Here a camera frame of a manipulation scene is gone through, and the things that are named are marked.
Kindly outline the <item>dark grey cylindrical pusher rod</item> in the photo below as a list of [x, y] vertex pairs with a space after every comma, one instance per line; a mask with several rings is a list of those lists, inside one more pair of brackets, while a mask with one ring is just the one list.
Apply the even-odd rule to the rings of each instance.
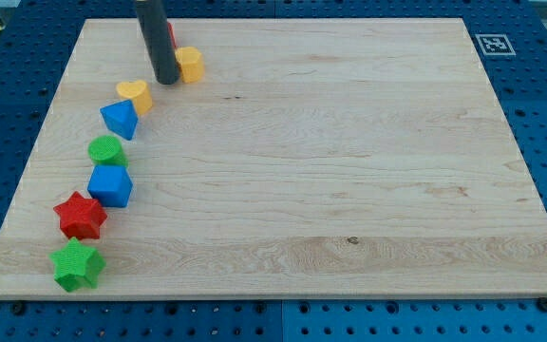
[[179, 79], [179, 68], [162, 1], [135, 0], [134, 7], [157, 82], [174, 84]]

